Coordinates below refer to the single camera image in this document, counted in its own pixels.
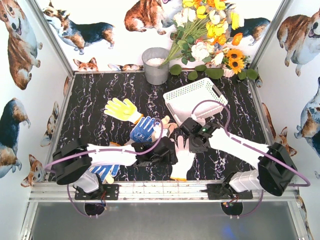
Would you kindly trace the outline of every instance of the printed backdrop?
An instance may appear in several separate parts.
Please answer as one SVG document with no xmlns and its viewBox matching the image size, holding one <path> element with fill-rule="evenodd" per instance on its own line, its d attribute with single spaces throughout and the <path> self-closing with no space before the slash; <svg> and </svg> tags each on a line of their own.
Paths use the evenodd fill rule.
<svg viewBox="0 0 320 240">
<path fill-rule="evenodd" d="M 180 10 L 182 3 L 182 0 L 157 1 L 163 5 L 163 9 L 170 16 Z M 126 0 L 121 3 L 91 0 L 89 4 L 87 2 L 82 4 L 78 0 L 52 0 L 50 5 L 49 0 L 38 0 L 40 7 L 43 8 L 43 16 L 48 20 L 58 43 L 75 71 L 92 71 L 88 65 L 80 67 L 77 64 L 79 61 L 86 64 L 92 58 L 96 60 L 96 66 L 93 68 L 98 67 L 99 71 L 139 70 L 139 66 L 143 64 L 141 55 L 146 49 L 152 47 L 170 49 L 170 33 L 175 31 L 174 25 L 158 30 L 161 34 L 165 31 L 163 35 L 158 34 L 156 28 L 147 29 L 145 32 L 136 31 L 142 23 L 134 19 L 143 15 L 152 15 L 155 12 L 152 6 L 156 0 L 148 1 L 151 4 L 147 8 L 144 8 L 146 0 L 139 1 L 139 4 L 137 2 L 137 0 Z M 236 3 L 237 11 L 245 19 L 256 19 L 257 26 L 260 26 L 272 21 L 281 0 L 234 0 L 232 2 Z M 245 25 L 248 32 L 254 27 Z M 83 42 L 82 38 L 74 34 L 75 31 L 80 31 L 88 41 Z M 249 46 L 253 41 L 253 36 L 249 35 L 237 46 L 249 55 L 251 60 L 262 38 Z M 84 44 L 84 50 L 79 50 L 75 43 L 79 46 Z M 171 62 L 171 64 L 175 63 L 182 65 L 180 60 Z M 128 64 L 138 66 L 132 68 L 126 66 Z M 193 68 L 199 64 L 199 62 L 189 62 L 187 67 Z"/>
<path fill-rule="evenodd" d="M 258 64 L 259 94 L 275 141 L 311 182 L 298 204 L 310 240 L 320 239 L 320 0 L 293 1 Z"/>
<path fill-rule="evenodd" d="M 24 0 L 0 1 L 0 14 L 0 232 L 18 239 L 30 185 L 44 174 L 67 72 Z"/>
</svg>

